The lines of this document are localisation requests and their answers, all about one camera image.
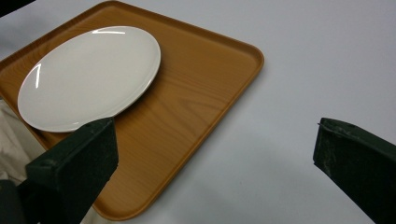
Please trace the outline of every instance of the table surface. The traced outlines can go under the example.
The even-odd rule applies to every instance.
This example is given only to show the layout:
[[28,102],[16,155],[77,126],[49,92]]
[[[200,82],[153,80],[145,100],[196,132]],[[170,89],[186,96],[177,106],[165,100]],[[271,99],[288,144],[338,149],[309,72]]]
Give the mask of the table surface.
[[[102,1],[0,18],[0,60]],[[396,2],[122,1],[259,48],[265,65],[157,201],[121,223],[373,223],[313,163],[321,118],[396,144]]]

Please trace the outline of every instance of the wooden tray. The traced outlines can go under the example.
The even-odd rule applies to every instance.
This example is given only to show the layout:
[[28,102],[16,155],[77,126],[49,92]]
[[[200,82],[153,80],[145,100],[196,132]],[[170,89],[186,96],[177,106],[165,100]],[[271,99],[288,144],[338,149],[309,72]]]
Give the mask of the wooden tray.
[[[66,40],[92,29],[129,25],[150,32],[162,61],[144,95],[116,116],[120,164],[94,203],[111,220],[146,210],[262,69],[255,47],[117,1],[98,4],[0,62],[0,94],[19,115],[20,86],[32,67]],[[26,124],[49,149],[68,133]]]

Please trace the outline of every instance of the napkin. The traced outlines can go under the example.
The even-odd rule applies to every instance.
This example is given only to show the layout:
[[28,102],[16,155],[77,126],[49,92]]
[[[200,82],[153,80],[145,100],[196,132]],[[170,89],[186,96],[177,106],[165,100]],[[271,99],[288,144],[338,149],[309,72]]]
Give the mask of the napkin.
[[[45,152],[6,102],[0,99],[0,179],[16,186],[26,179],[25,165]],[[81,224],[113,224],[99,216],[93,207]]]

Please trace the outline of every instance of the plate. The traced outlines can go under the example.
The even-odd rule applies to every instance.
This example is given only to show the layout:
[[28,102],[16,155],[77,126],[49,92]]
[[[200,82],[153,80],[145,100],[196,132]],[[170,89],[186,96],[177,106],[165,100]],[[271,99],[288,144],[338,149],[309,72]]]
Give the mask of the plate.
[[135,102],[156,77],[157,40],[131,26],[78,35],[44,56],[22,82],[21,117],[42,131],[65,133]]

